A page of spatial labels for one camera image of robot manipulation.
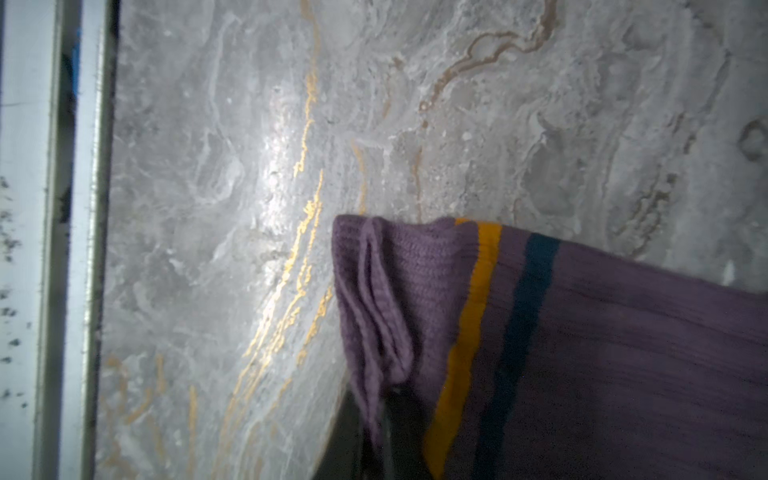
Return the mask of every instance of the gray marble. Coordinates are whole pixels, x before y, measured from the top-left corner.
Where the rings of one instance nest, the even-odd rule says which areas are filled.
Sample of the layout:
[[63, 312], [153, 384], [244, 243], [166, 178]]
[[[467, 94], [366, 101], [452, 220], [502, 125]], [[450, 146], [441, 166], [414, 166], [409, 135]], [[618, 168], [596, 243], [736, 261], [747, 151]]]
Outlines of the gray marble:
[[334, 215], [768, 289], [763, 0], [121, 3], [99, 478], [306, 478]]

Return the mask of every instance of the yellow stripe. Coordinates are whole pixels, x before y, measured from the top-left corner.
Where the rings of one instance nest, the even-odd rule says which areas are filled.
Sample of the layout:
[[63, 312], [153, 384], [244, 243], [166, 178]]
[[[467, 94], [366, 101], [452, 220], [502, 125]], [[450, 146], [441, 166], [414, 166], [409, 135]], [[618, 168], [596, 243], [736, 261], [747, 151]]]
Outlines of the yellow stripe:
[[[456, 225], [466, 222], [457, 219]], [[448, 354], [445, 384], [435, 408], [435, 416], [424, 436], [423, 454], [435, 480], [442, 478], [445, 459], [462, 421], [462, 410], [472, 383], [472, 360], [480, 345], [480, 320], [491, 289], [491, 275], [498, 257], [502, 226], [478, 222], [478, 259], [469, 280], [469, 295], [458, 319], [458, 337]]]

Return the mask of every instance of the ribbed knit fabric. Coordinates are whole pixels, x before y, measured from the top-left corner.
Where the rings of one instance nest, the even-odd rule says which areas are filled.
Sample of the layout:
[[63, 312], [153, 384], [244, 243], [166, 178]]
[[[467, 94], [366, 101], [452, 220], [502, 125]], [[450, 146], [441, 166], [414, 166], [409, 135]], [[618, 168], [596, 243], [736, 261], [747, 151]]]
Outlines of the ribbed knit fabric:
[[490, 223], [337, 217], [371, 439], [393, 386], [435, 478], [766, 478], [768, 297]]

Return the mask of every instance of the brown vein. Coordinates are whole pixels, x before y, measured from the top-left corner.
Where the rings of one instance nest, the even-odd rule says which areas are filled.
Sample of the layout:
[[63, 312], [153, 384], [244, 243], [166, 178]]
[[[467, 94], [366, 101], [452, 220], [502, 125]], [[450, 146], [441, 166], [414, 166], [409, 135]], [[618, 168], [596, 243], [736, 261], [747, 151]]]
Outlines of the brown vein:
[[195, 441], [197, 438], [197, 389], [190, 386], [190, 410], [187, 427], [189, 428], [189, 456], [187, 457], [187, 477], [194, 478], [195, 469]]
[[[544, 11], [538, 18], [538, 24], [536, 25], [536, 28], [534, 28], [534, 31], [528, 36], [528, 38], [524, 39], [522, 45], [518, 45], [516, 43], [516, 41], [521, 38], [520, 34], [513, 31], [487, 32], [478, 36], [469, 45], [469, 48], [467, 48], [467, 53], [464, 55], [464, 57], [448, 67], [443, 72], [442, 76], [437, 80], [434, 88], [432, 89], [432, 96], [428, 101], [422, 101], [422, 103], [419, 105], [419, 110], [427, 111], [432, 108], [435, 105], [435, 102], [437, 102], [437, 99], [440, 97], [442, 91], [445, 90], [445, 87], [454, 78], [464, 73], [465, 71], [497, 62], [502, 53], [509, 50], [510, 48], [513, 48], [524, 54], [537, 51], [552, 36], [556, 21], [557, 0], [544, 0]], [[488, 57], [475, 58], [472, 50], [483, 38], [495, 38], [502, 40], [503, 42], [495, 49], [493, 54], [489, 55]]]
[[389, 74], [386, 75], [384, 89], [386, 91], [386, 100], [384, 100], [384, 112], [382, 112], [382, 120], [384, 120], [386, 116], [389, 115], [389, 109], [392, 107], [392, 92], [389, 90]]
[[165, 382], [165, 372], [163, 371], [163, 354], [158, 353], [154, 356], [154, 365], [157, 370], [157, 394], [163, 395], [165, 393], [165, 389], [167, 388], [167, 383]]
[[261, 478], [262, 468], [264, 468], [264, 460], [259, 457], [256, 459], [256, 464], [253, 466], [253, 480], [259, 480]]
[[159, 461], [161, 467], [164, 468], [166, 453], [165, 445], [163, 444], [163, 434], [160, 431], [160, 427], [157, 426], [157, 422], [155, 422], [152, 414], [147, 415], [147, 424], [149, 425], [149, 429], [152, 431], [152, 439], [154, 440], [154, 452], [157, 455], [157, 460]]
[[366, 183], [366, 162], [362, 158], [362, 151], [357, 147], [354, 140], [349, 141], [349, 145], [352, 147], [352, 152], [357, 158], [357, 168], [360, 170], [360, 206], [358, 207], [358, 214], [366, 214], [366, 196], [368, 194], [368, 185]]
[[[661, 167], [658, 168], [656, 178], [648, 191], [640, 195], [635, 201], [634, 209], [621, 227], [616, 230], [615, 236], [619, 237], [633, 228], [634, 232], [640, 236], [640, 244], [635, 246], [629, 253], [629, 256], [635, 258], [645, 253], [653, 239], [654, 234], [661, 228], [664, 222], [664, 212], [666, 204], [670, 201], [670, 193], [677, 182], [676, 174], [667, 174], [666, 180], [662, 180]], [[660, 189], [662, 183], [667, 184], [669, 191]]]
[[112, 412], [112, 409], [110, 408], [107, 401], [104, 399], [103, 396], [99, 396], [99, 404], [101, 405], [101, 408], [104, 410], [105, 415], [107, 416], [107, 437], [111, 440], [111, 446], [112, 450], [107, 458], [104, 459], [104, 461], [101, 463], [101, 467], [112, 467], [116, 468], [117, 471], [120, 473], [121, 477], [123, 478], [136, 478], [136, 471], [131, 466], [131, 463], [123, 458], [123, 453], [121, 451], [120, 443], [114, 436], [114, 413]]
[[422, 166], [422, 148], [416, 151], [416, 158], [413, 160], [413, 167], [411, 172], [413, 173], [413, 179], [416, 183], [416, 219], [419, 223], [422, 222], [422, 181], [419, 174], [419, 168]]
[[120, 392], [118, 415], [123, 415], [125, 413], [125, 406], [128, 402], [128, 372], [123, 366], [123, 363], [112, 355], [107, 358], [107, 368], [118, 371], [118, 390]]
[[149, 409], [149, 405], [152, 403], [152, 389], [144, 390], [144, 402], [139, 405], [139, 408], [135, 409], [129, 416], [125, 417], [125, 425], [130, 425], [135, 422], [141, 414]]

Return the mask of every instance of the dark object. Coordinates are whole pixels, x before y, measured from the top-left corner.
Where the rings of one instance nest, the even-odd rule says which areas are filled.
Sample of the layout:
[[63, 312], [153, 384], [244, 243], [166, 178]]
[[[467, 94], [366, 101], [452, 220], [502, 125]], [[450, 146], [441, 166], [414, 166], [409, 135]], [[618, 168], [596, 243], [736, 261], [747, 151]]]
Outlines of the dark object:
[[417, 401], [393, 392], [382, 408], [382, 451], [377, 455], [363, 434], [351, 392], [339, 409], [326, 453], [314, 480], [432, 480], [422, 460], [424, 419]]
[[58, 198], [58, 201], [61, 202], [58, 210], [58, 222], [69, 223], [69, 218], [72, 215], [72, 186], [67, 187], [67, 191]]

